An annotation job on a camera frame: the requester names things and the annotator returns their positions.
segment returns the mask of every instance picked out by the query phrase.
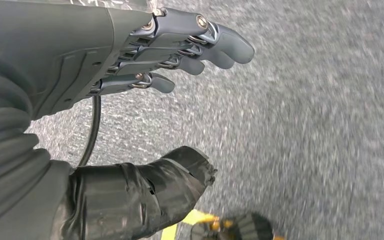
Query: yellow line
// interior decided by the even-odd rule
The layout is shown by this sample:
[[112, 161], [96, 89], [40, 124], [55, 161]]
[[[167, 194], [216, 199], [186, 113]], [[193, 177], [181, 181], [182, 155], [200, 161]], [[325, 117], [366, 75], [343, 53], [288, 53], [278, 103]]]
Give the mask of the yellow line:
[[164, 230], [162, 230], [161, 240], [175, 240], [177, 228], [177, 224], [164, 228]]
[[200, 212], [194, 209], [181, 222], [189, 225], [194, 225], [199, 222], [209, 222], [214, 221], [216, 219], [217, 217], [212, 214]]

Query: robotic hand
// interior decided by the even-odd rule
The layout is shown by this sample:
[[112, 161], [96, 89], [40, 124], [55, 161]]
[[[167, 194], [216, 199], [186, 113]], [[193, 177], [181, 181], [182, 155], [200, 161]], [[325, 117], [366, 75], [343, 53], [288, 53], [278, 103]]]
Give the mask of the robotic hand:
[[0, 0], [0, 240], [140, 239], [182, 220], [214, 181], [208, 157], [187, 146], [147, 165], [73, 169], [24, 134], [85, 98], [169, 93], [160, 68], [198, 75], [202, 60], [228, 69], [253, 58], [200, 14], [130, 2]]
[[203, 60], [229, 69], [235, 62], [249, 63], [253, 56], [252, 46], [230, 28], [207, 21], [197, 13], [157, 9], [149, 23], [130, 33], [115, 64], [105, 73], [107, 77], [95, 83], [88, 96], [132, 88], [170, 93], [175, 83], [151, 71], [181, 69], [199, 75], [205, 67]]

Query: bolt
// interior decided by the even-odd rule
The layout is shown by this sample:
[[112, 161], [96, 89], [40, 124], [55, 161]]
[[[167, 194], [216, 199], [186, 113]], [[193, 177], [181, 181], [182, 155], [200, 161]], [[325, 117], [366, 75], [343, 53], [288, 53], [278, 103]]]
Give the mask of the bolt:
[[144, 77], [144, 75], [142, 73], [136, 73], [134, 75], [134, 77], [137, 78], [137, 79], [142, 79]]
[[198, 26], [200, 28], [202, 28], [202, 29], [207, 29], [208, 28], [208, 22], [205, 19], [205, 17], [203, 17], [202, 15], [198, 14], [196, 16], [196, 22], [198, 23]]
[[153, 14], [155, 15], [155, 17], [164, 17], [165, 16], [164, 12], [161, 9], [158, 9], [158, 8], [156, 8], [153, 11]]
[[145, 26], [142, 27], [143, 30], [151, 30], [154, 26], [154, 22], [149, 21]]

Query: gray sleeve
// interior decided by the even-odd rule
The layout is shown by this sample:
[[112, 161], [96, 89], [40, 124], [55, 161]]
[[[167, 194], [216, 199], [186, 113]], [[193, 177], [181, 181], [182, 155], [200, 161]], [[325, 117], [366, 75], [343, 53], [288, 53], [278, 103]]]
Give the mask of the gray sleeve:
[[24, 133], [31, 109], [25, 92], [0, 75], [0, 240], [49, 239], [72, 171], [33, 149], [38, 137]]

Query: wire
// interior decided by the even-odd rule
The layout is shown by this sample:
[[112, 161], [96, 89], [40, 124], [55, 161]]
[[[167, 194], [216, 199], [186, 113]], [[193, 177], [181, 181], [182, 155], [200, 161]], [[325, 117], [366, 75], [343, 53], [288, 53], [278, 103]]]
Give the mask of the wire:
[[89, 138], [87, 140], [86, 148], [84, 149], [83, 156], [80, 159], [78, 167], [83, 167], [88, 164], [92, 152], [97, 141], [99, 126], [101, 123], [101, 96], [93, 96], [92, 98], [92, 126], [90, 127]]

